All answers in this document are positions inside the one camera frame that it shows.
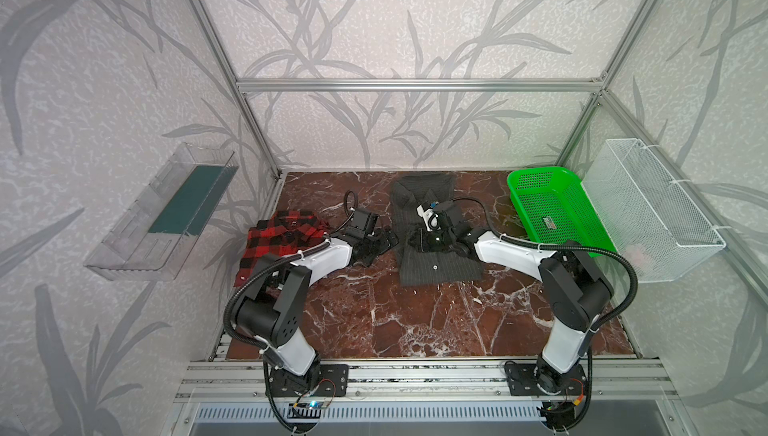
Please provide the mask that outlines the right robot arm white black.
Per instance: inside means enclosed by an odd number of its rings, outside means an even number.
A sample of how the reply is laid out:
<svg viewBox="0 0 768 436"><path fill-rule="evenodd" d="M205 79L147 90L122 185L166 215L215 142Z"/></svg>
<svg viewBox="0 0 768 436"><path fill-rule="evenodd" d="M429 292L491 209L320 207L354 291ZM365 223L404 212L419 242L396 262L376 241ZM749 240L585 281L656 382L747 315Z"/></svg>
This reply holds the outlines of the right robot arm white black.
<svg viewBox="0 0 768 436"><path fill-rule="evenodd" d="M613 251L571 240L542 244L490 229L456 227L418 229L408 245L423 253L454 254L503 265L541 282L554 316L553 328L533 370L535 384L545 394L564 390L587 354L593 334L619 310L604 312L614 290L592 257L598 254L622 263L623 257Z"/></svg>

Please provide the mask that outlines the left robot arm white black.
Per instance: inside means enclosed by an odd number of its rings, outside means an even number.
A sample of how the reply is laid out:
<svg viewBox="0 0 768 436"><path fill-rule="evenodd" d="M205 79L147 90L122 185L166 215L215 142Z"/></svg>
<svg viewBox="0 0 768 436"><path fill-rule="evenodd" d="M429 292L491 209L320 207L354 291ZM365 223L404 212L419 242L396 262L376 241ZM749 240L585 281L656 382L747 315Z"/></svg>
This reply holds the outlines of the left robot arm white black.
<svg viewBox="0 0 768 436"><path fill-rule="evenodd" d="M258 348L272 396L341 394L341 366L323 365L301 331L310 287L349 266L371 265L399 239L377 214L351 208L338 228L311 211L282 211L248 233L238 285L223 313L233 340Z"/></svg>

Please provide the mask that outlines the grey pinstriped long sleeve shirt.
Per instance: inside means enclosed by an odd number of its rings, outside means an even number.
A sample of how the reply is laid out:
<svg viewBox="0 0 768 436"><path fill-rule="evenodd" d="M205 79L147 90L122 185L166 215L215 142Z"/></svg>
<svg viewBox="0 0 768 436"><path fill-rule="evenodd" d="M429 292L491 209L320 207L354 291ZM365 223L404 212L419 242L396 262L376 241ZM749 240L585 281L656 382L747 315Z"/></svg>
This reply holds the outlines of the grey pinstriped long sleeve shirt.
<svg viewBox="0 0 768 436"><path fill-rule="evenodd" d="M446 232L430 229L427 216L432 204L454 198L456 178L446 172L406 174L391 186L392 229L399 239L395 248L400 284L437 285L476 281L482 278L482 265L455 252Z"/></svg>

